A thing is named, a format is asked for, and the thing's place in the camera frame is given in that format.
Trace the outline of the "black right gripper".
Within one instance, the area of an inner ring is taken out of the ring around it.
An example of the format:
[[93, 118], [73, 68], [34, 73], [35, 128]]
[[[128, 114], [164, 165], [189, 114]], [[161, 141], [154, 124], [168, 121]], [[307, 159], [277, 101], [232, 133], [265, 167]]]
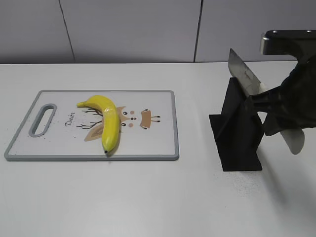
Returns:
[[[281, 111], [272, 112], [280, 106]], [[297, 64], [279, 87], [245, 100], [245, 109], [267, 113], [263, 123], [266, 136], [286, 129], [315, 128], [316, 126], [316, 60]]]

